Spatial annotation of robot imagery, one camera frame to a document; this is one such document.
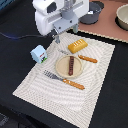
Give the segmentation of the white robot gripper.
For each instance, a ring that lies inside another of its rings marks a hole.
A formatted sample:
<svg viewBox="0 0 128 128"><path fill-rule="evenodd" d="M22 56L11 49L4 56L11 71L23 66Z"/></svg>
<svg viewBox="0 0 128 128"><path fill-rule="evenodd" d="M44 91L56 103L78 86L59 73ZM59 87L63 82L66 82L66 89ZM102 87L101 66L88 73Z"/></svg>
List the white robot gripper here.
<svg viewBox="0 0 128 128"><path fill-rule="evenodd" d="M89 0L33 0L32 4L39 33L57 34L54 36L57 44L60 33L70 28L78 32L79 19L89 11Z"/></svg>

